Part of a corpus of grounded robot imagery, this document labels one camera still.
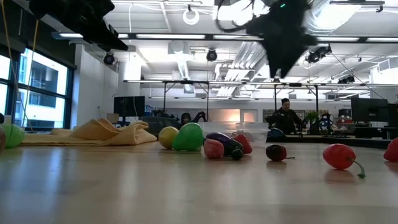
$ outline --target ceiling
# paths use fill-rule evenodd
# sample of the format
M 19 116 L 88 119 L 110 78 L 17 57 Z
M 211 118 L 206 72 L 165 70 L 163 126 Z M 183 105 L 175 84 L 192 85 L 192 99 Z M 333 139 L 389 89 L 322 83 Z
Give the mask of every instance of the ceiling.
M 27 7 L 27 1 L 15 0 L 20 5 Z M 385 0 L 384 11 L 376 13 L 378 7 L 363 7 L 356 12 L 345 24 L 334 30 L 331 35 L 398 35 L 398 1 Z M 206 6 L 192 6 L 199 12 L 199 21 L 195 25 L 188 25 L 183 20 L 183 13 L 186 6 L 171 6 L 167 4 L 115 4 L 115 9 L 105 16 L 106 20 L 118 32 L 134 33 L 221 33 L 215 26 L 213 20 L 214 4 L 211 0 L 204 1 Z M 43 19 L 60 32 L 70 32 L 49 16 Z M 142 74 L 152 75 L 157 73 L 171 73 L 178 70 L 177 62 L 170 61 L 167 56 L 169 41 L 158 40 L 127 40 L 128 45 L 135 45 L 141 52 L 147 66 L 142 68 Z M 215 48 L 218 53 L 218 60 L 234 60 L 239 51 L 241 42 L 205 42 L 188 41 L 190 48 L 195 50 L 193 60 L 187 62 L 189 70 L 208 70 L 215 71 L 216 63 L 207 62 L 205 59 L 207 50 Z M 326 80 L 332 75 L 339 74 L 346 68 L 353 69 L 357 76 L 366 81 L 369 76 L 369 67 L 377 65 L 377 62 L 385 60 L 386 57 L 398 55 L 398 44 L 332 44 L 333 53 L 344 64 L 342 66 L 334 56 L 329 55 L 320 63 L 308 68 L 303 63 L 302 57 L 298 61 L 289 77 L 298 81 L 305 81 L 306 78 L 317 78 L 317 81 Z

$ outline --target wooden floor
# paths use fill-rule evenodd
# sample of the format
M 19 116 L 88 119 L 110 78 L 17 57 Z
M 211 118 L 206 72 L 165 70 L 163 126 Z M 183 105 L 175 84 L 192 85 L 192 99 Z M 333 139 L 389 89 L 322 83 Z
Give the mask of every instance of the wooden floor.
M 0 156 L 0 223 L 397 223 L 398 164 L 354 148 L 366 169 L 331 169 L 324 144 L 264 147 L 242 161 L 136 147 L 23 147 Z

